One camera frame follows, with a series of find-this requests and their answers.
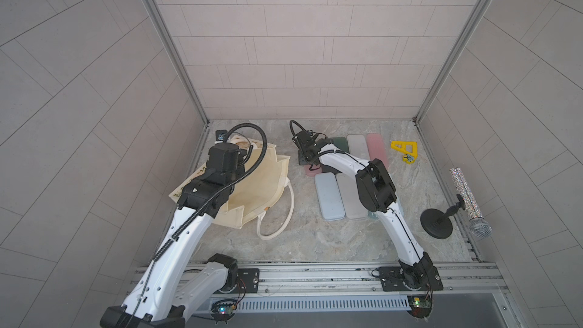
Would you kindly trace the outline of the salmon red pencil case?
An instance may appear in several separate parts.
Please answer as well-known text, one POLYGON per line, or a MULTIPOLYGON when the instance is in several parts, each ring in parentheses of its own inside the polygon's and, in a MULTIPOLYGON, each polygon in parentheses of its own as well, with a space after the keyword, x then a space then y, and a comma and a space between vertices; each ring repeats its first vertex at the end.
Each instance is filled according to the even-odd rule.
POLYGON ((314 177, 314 176, 322 173, 321 166, 305 165, 304 170, 305 170, 305 175, 308 177, 314 177))

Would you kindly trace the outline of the dark green pencil case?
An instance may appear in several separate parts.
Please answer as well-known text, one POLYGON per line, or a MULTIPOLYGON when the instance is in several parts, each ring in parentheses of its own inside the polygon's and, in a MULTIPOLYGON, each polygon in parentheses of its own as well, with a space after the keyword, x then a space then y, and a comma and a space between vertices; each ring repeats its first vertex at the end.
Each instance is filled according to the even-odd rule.
POLYGON ((334 137, 332 138, 332 143, 339 148, 341 151, 349 153, 349 142, 346 137, 334 137))

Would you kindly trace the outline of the white grey pencil case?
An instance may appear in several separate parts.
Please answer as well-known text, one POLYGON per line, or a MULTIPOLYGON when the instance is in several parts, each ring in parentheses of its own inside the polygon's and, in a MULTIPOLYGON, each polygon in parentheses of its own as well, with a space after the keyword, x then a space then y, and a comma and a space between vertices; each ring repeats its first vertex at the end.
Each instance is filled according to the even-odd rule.
POLYGON ((359 159, 370 160, 367 141, 364 135, 347 135, 349 153, 359 159))

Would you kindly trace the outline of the light blue grey pencil case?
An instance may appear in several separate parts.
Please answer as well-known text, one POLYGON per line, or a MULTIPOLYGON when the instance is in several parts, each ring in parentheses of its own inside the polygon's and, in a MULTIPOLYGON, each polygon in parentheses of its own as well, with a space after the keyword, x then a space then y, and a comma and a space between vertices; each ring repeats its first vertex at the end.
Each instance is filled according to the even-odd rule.
POLYGON ((346 212, 335 175, 320 173, 314 181, 322 217, 327 222, 344 219, 346 212))

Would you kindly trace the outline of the pink pencil case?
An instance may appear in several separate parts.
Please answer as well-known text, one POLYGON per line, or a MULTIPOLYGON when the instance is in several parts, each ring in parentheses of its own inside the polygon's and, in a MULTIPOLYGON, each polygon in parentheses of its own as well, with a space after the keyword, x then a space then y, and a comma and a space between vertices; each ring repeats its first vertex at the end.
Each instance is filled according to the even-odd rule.
POLYGON ((367 134, 366 142, 370 160, 379 159, 385 168, 389 169, 390 164, 382 135, 378 133, 367 134))

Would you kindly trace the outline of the translucent white pencil case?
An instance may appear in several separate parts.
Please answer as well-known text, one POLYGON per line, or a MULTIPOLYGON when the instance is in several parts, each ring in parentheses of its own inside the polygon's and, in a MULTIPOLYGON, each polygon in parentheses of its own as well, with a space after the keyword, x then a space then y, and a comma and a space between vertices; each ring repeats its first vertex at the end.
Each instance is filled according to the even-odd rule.
POLYGON ((368 210, 360 202, 355 178, 339 173, 336 175, 336 181, 343 201, 346 217, 349 220, 367 218, 368 210))

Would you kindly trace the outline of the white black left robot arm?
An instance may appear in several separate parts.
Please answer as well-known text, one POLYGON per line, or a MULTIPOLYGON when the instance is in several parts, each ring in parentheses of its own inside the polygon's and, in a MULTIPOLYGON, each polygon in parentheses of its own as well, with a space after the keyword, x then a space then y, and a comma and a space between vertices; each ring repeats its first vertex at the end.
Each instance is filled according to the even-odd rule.
POLYGON ((234 191, 261 161, 244 170, 240 149, 231 143, 211 147, 206 170, 182 189, 165 241, 122 305, 106 309, 101 327, 184 327, 193 312, 216 291, 238 285, 235 258, 216 254, 185 285, 179 282, 191 255, 234 191))

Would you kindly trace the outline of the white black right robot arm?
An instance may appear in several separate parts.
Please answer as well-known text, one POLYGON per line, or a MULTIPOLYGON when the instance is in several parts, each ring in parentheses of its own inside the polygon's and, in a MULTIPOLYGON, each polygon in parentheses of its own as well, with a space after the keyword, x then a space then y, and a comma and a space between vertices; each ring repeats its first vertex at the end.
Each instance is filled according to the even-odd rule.
POLYGON ((329 166, 355 181, 358 199, 373 212, 387 231, 398 255, 398 279, 412 291, 443 289, 442 280, 429 254, 408 227, 396 195, 396 186, 379 159, 365 160, 335 146, 330 138, 307 131, 292 133, 300 155, 311 165, 329 166))

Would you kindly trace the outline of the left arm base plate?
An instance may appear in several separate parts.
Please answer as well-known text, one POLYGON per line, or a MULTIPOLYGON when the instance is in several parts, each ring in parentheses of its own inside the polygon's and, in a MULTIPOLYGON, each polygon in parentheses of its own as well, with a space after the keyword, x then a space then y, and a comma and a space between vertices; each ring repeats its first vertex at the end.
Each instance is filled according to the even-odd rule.
POLYGON ((219 289, 217 294, 254 294, 258 291, 260 280, 260 270, 258 268, 244 268, 238 270, 235 284, 230 289, 219 289))

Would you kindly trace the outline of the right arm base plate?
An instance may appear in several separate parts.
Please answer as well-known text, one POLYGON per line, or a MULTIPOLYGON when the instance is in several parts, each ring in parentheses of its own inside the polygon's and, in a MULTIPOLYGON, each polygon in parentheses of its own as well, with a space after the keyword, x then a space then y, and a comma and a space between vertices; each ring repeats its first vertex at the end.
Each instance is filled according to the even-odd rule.
POLYGON ((436 267, 432 267, 427 276, 421 279, 418 288, 410 289, 405 285, 401 267, 378 267, 371 275, 379 279, 384 292, 423 292, 431 287, 432 291, 443 291, 443 282, 436 267))

